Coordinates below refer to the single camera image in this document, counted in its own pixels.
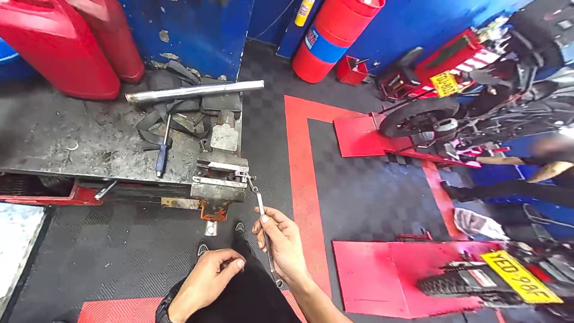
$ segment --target black pants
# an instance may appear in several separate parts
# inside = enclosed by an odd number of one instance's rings
[[[191,315],[187,323],[301,322],[249,242],[236,234],[231,248],[245,257],[243,272],[229,281],[215,302]]]
[[[507,180],[494,185],[475,186],[472,189],[463,187],[459,189],[459,192],[468,198],[507,197],[518,194],[560,206],[574,207],[574,189],[548,184],[527,183],[525,180],[520,179]]]

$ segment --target hand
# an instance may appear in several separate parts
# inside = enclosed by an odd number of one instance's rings
[[[170,321],[183,323],[191,314],[213,303],[243,266],[245,259],[235,250],[204,253],[169,305]]]
[[[263,230],[269,236],[271,252],[273,255],[275,270],[287,284],[301,283],[311,279],[311,275],[303,257],[303,247],[299,228],[291,219],[276,209],[265,207],[265,215],[253,225],[251,232],[257,235],[257,244],[264,252],[267,252]]]

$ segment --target wrist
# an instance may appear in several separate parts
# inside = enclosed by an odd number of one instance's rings
[[[168,318],[172,323],[185,323],[187,319],[199,310],[192,303],[183,304],[176,296],[168,308]]]
[[[311,274],[307,270],[294,275],[292,278],[285,279],[285,282],[289,285],[290,289],[295,289],[304,293],[310,293],[317,286],[315,281],[313,281],[313,278],[311,278]]]

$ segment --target blue screwdriver handle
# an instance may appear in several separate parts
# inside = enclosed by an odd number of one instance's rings
[[[165,165],[168,161],[168,146],[160,145],[160,151],[157,153],[156,175],[162,177],[165,172]]]

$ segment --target person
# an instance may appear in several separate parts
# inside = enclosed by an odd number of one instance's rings
[[[198,248],[199,259],[187,278],[173,286],[156,311],[156,322],[300,322],[275,286],[263,264],[235,226],[232,249]],[[263,231],[271,246],[265,244]],[[264,252],[271,252],[274,268],[289,286],[309,323],[352,322],[335,307],[313,281],[295,222],[276,209],[265,207],[251,232]]]
[[[574,139],[553,134],[536,140],[531,146],[531,157],[469,157],[484,164],[538,165],[541,168],[529,179],[513,179],[493,185],[473,188],[454,187],[441,182],[441,187],[452,199],[468,202],[479,198],[525,195],[556,205],[574,207]],[[540,183],[552,179],[555,185]]]

